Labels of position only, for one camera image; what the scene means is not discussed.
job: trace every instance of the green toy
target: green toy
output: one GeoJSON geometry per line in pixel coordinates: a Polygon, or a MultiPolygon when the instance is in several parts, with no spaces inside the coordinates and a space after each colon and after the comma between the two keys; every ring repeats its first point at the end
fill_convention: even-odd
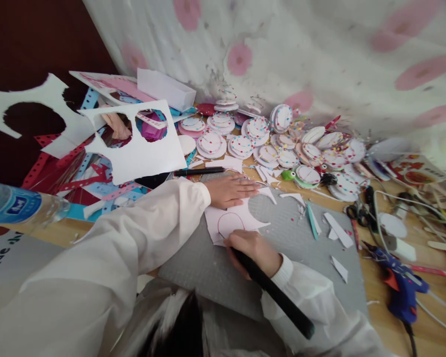
{"type": "Polygon", "coordinates": [[[296,173],[291,170],[286,170],[282,172],[281,176],[284,181],[291,181],[296,177],[296,173]]]}

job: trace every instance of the dark red wall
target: dark red wall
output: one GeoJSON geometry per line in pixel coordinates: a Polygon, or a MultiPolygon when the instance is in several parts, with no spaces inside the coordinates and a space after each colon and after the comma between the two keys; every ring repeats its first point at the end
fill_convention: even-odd
{"type": "MultiPolygon", "coordinates": [[[[36,87],[53,73],[70,87],[64,97],[75,110],[87,87],[69,70],[117,73],[82,0],[0,0],[0,91],[36,87]]],[[[5,122],[22,137],[0,131],[0,182],[20,186],[40,153],[33,136],[65,126],[38,104],[10,108],[5,122]]]]}

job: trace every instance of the blue glue gun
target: blue glue gun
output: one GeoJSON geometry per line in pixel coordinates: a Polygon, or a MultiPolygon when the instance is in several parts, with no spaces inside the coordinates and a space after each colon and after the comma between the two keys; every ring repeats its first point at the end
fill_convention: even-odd
{"type": "Polygon", "coordinates": [[[427,293],[429,285],[398,259],[385,250],[362,241],[372,258],[384,268],[388,277],[384,282],[391,288],[388,310],[408,324],[416,321],[416,293],[427,293]]]}

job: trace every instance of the gray cutting mat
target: gray cutting mat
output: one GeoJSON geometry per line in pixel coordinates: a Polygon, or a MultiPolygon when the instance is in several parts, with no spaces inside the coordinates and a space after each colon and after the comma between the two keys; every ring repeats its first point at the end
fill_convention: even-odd
{"type": "MultiPolygon", "coordinates": [[[[202,181],[221,176],[223,174],[205,175],[202,181]]],[[[277,205],[265,195],[258,195],[249,201],[249,210],[257,220],[271,222],[269,226],[260,228],[260,233],[289,259],[301,262],[331,279],[335,294],[345,309],[359,310],[368,317],[355,244],[346,249],[339,240],[330,240],[330,226],[323,222],[322,214],[331,213],[342,228],[352,232],[349,218],[343,213],[311,203],[322,230],[319,240],[315,240],[307,216],[299,219],[299,203],[292,197],[279,197],[284,193],[280,190],[271,188],[271,191],[277,205]],[[331,255],[348,270],[348,284],[332,266],[331,255]]],[[[188,242],[160,268],[159,277],[186,289],[195,289],[201,296],[252,319],[263,320],[261,289],[241,277],[230,263],[224,247],[213,245],[204,215],[188,242]]]]}

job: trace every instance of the white box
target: white box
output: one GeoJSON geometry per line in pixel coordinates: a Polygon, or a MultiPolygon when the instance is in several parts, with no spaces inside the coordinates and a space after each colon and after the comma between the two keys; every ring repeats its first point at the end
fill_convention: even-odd
{"type": "Polygon", "coordinates": [[[137,88],[155,99],[184,112],[193,106],[197,92],[183,83],[151,69],[137,69],[137,88]]]}

